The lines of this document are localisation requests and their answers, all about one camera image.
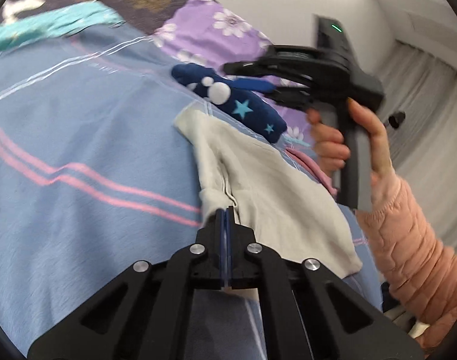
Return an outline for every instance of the quilted pink jacket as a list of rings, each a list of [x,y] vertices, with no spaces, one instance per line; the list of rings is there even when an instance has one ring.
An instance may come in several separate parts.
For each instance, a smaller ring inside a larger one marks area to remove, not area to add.
[[[430,327],[417,338],[429,354],[457,319],[457,255],[435,237],[407,182],[395,172],[372,193],[373,212],[357,213],[390,293]]]

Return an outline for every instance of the turquoise fabric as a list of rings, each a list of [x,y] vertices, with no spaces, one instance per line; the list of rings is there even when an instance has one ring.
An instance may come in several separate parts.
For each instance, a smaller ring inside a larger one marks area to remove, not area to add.
[[[122,16],[98,1],[74,4],[0,25],[0,54],[39,39],[73,35],[95,24],[114,25],[123,22]]]

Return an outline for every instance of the purple floral fabric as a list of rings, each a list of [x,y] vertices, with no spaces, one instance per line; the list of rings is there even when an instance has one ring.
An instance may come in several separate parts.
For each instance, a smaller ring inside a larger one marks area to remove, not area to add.
[[[155,31],[153,38],[167,54],[182,62],[214,68],[221,75],[220,67],[224,63],[254,60],[271,44],[262,32],[213,0],[189,0]],[[277,77],[269,80],[277,85],[297,85]],[[305,114],[274,105],[272,100],[264,100],[286,121],[288,128],[283,134],[286,144],[313,156],[311,150],[307,150],[312,139]]]

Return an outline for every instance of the blue bedsheet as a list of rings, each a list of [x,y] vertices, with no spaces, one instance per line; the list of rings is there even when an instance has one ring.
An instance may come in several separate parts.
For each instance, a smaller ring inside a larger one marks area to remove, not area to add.
[[[0,56],[0,325],[22,353],[134,261],[194,241],[197,169],[172,125],[183,107],[199,101],[255,136],[177,84],[175,63],[129,25]],[[346,281],[379,307],[372,258],[343,210],[364,262]],[[255,302],[196,293],[187,359],[264,356]]]

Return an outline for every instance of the curtain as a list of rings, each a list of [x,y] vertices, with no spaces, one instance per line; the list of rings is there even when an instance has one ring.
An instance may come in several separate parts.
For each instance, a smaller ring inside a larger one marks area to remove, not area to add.
[[[398,43],[378,75],[386,90],[381,120],[407,114],[400,129],[388,130],[393,165],[437,235],[457,251],[457,71]]]

